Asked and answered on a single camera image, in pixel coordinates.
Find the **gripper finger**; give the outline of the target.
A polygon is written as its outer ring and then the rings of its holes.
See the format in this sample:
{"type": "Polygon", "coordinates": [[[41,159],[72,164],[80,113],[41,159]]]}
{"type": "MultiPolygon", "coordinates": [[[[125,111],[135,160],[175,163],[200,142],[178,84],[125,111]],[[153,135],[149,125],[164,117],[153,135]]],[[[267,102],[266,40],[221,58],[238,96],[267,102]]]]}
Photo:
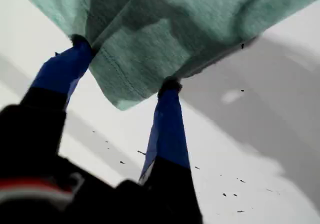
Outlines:
{"type": "Polygon", "coordinates": [[[94,57],[91,45],[79,34],[70,36],[72,47],[46,61],[21,104],[37,108],[65,111],[79,80],[94,57]]]}
{"type": "Polygon", "coordinates": [[[150,195],[157,218],[172,224],[201,224],[179,99],[181,89],[179,80],[171,77],[158,91],[139,182],[150,195]]]}

